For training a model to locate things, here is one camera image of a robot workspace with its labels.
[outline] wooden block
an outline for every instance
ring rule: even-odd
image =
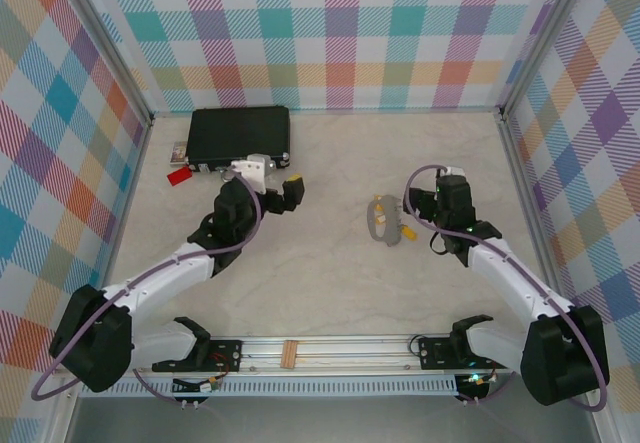
[[[293,370],[296,366],[296,352],[298,351],[298,342],[295,340],[285,340],[282,346],[282,359],[280,360],[280,368]]]

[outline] colorful plaid wall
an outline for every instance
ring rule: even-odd
[[[543,3],[117,0],[116,15],[106,1],[94,3],[152,106],[171,111],[493,107]]]
[[[33,440],[69,293],[98,285],[143,124],[68,0],[0,0],[0,442]]]
[[[562,284],[640,440],[640,0],[579,0],[512,116]]]
[[[529,34],[527,35],[527,38],[524,44],[520,48],[518,57],[516,58],[516,61],[513,67],[511,68],[511,71],[509,72],[507,83],[504,85],[504,88],[500,93],[500,97],[498,98],[496,106],[504,106],[504,103],[506,102],[507,97],[509,96],[509,92],[513,88],[513,84],[515,83],[517,78],[520,76],[520,70],[522,69],[522,65],[524,64],[525,61],[527,61],[527,58],[529,58],[529,55],[531,54],[531,50],[533,49],[534,43],[538,39],[540,30],[542,30],[542,28],[545,27],[548,18],[551,16],[551,13],[552,13],[551,10],[555,2],[556,0],[544,0],[544,4],[540,9],[540,13],[538,13],[538,16],[536,17],[536,21],[531,27],[531,30],[529,31]]]

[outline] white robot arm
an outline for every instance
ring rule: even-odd
[[[237,178],[222,185],[214,200],[214,211],[205,216],[187,242],[154,266],[153,271],[141,274],[153,273],[152,276],[139,282],[136,278],[136,285],[130,284],[132,278],[103,290],[88,285],[76,290],[58,325],[49,354],[54,358],[60,355],[99,308],[124,292],[64,357],[62,364],[69,371],[91,390],[99,392],[131,368],[167,360],[187,360],[194,368],[204,364],[210,353],[210,335],[193,321],[179,317],[158,330],[144,333],[140,330],[141,323],[154,309],[180,292],[229,266],[253,234],[258,215],[294,211],[302,202],[304,183],[299,175],[283,183],[283,194],[266,188],[265,176],[270,167],[269,157],[264,155],[234,161],[232,169],[256,192],[257,200]],[[260,211],[255,207],[256,202],[260,204]]]
[[[511,259],[518,261],[505,240],[490,238],[487,242],[503,250]],[[534,291],[513,266],[485,246],[476,245],[469,249],[469,268],[491,283],[522,323],[521,331],[517,332],[508,331],[495,321],[478,323],[467,330],[469,347],[474,354],[490,358],[520,373],[522,351],[529,325],[542,316],[556,317],[558,312]],[[573,305],[570,301],[558,295],[533,273],[530,275],[546,289],[549,296],[565,312],[568,313],[571,310]]]
[[[435,226],[423,224],[441,234],[447,253],[485,277],[522,323],[519,331],[502,328],[486,315],[454,323],[449,344],[461,367],[477,357],[491,359],[519,373],[543,405],[594,390],[599,387],[596,371],[567,324],[569,319],[585,337],[609,382],[598,313],[590,306],[576,307],[554,292],[513,255],[491,223],[476,219],[471,188],[462,171],[439,172],[435,192],[409,188],[404,206],[406,212],[433,222]]]

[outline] red object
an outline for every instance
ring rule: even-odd
[[[193,173],[191,172],[189,167],[183,166],[179,170],[174,171],[173,173],[169,173],[167,175],[167,178],[169,178],[169,183],[171,183],[171,186],[176,186],[178,183],[182,183],[184,180],[188,180],[189,178],[191,178],[191,176],[193,176]]]

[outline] beige surface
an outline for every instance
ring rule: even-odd
[[[301,173],[302,205],[267,215],[233,265],[159,308],[150,324],[188,316],[218,335],[408,334],[448,332],[458,319],[487,313],[517,325],[487,281],[429,250],[430,232],[408,215],[403,221],[419,239],[393,248],[371,239],[365,216],[374,194],[400,197],[417,167],[460,166],[478,217],[536,269],[493,115],[298,114],[291,126],[291,167],[269,186],[280,189]],[[196,174],[176,187],[166,179],[173,142],[186,140],[188,128],[187,118],[156,122],[113,282],[166,257],[213,208],[217,175]],[[434,175],[418,182],[433,188]]]

